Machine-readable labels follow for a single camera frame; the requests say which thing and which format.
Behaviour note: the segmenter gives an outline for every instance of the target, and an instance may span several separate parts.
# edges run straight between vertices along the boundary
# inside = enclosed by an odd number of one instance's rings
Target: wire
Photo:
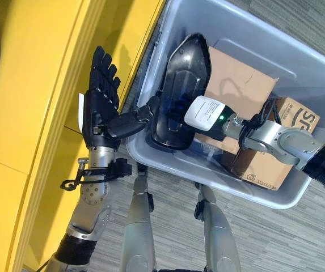
[[[50,259],[49,260],[47,260],[46,262],[44,262],[44,264],[43,265],[41,265],[40,266],[40,268],[39,269],[37,269],[35,272],[41,272],[42,270],[43,270],[43,268],[44,267],[46,267],[46,265],[48,264],[48,262],[50,261]]]
[[[256,130],[263,126],[266,120],[270,117],[273,112],[273,117],[276,123],[281,125],[281,118],[278,114],[278,109],[276,105],[276,99],[268,99],[262,106],[262,109],[258,114],[255,114],[252,119],[249,121],[244,120],[242,124],[244,125],[243,129],[239,133],[238,143],[239,147],[244,149],[243,141],[250,134],[252,130]]]

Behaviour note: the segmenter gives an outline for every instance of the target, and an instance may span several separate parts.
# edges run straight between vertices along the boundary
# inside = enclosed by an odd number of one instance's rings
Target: gray carpet
[[[303,41],[325,55],[325,1],[231,0],[260,19]],[[150,49],[135,78],[125,111],[134,104],[143,81]],[[122,145],[120,156],[129,157]],[[124,178],[112,220],[97,244],[90,271],[118,271],[126,213],[136,176]],[[192,182],[150,169],[151,214],[158,269],[196,269],[205,266],[203,223],[193,217],[197,190]],[[325,272],[325,190],[313,181],[299,203],[273,210],[214,191],[234,231],[242,271]]]

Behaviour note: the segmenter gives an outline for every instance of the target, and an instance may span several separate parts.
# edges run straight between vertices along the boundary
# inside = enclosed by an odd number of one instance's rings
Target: gray plastic bin
[[[168,58],[186,35],[200,32],[209,45],[280,78],[273,92],[309,107],[321,119],[313,135],[325,142],[325,57],[253,15],[222,0],[173,0],[168,3],[161,36],[154,48],[138,105],[155,94]],[[294,206],[310,178],[292,169],[274,192],[231,177],[217,163],[193,150],[163,152],[149,146],[144,130],[127,140],[140,163],[240,196],[275,209]]]

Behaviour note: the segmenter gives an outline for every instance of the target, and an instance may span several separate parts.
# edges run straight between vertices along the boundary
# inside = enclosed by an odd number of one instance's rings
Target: cardboard box
[[[232,108],[237,115],[251,119],[259,113],[278,79],[238,61],[219,50],[209,47],[212,74],[205,96],[219,100]],[[209,145],[236,154],[238,141],[225,138],[216,141],[207,136],[196,134],[195,138]]]
[[[283,126],[312,133],[320,120],[316,113],[291,98],[279,99],[276,104]],[[254,150],[239,150],[236,156],[225,152],[221,163],[241,179],[272,190],[278,190],[292,167],[271,154]]]

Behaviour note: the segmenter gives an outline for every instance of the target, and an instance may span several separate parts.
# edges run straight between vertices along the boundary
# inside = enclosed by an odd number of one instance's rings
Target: metal robot arm
[[[243,148],[267,152],[285,164],[294,165],[296,169],[320,181],[325,188],[324,143],[317,141],[306,130],[284,127],[270,120],[252,129],[242,139],[247,123],[234,113],[224,124],[223,133],[240,140]]]
[[[271,104],[268,113],[266,107]],[[244,120],[220,101],[198,96],[187,107],[184,122],[196,132],[222,141],[237,139],[240,148],[272,154],[277,160],[320,181],[325,187],[325,144],[303,129],[280,124],[275,101],[268,100],[261,112]],[[267,120],[273,110],[275,120]]]
[[[154,96],[140,109],[119,115],[120,80],[115,77],[117,68],[111,63],[112,57],[97,47],[89,90],[79,111],[82,115],[79,125],[89,156],[78,159],[75,180],[61,184],[65,190],[74,190],[81,184],[81,196],[65,236],[48,262],[46,271],[49,272],[86,271],[96,242],[109,221],[112,201],[120,190],[118,178],[132,174],[132,166],[126,159],[116,159],[120,139],[142,130],[159,104],[158,97]]]

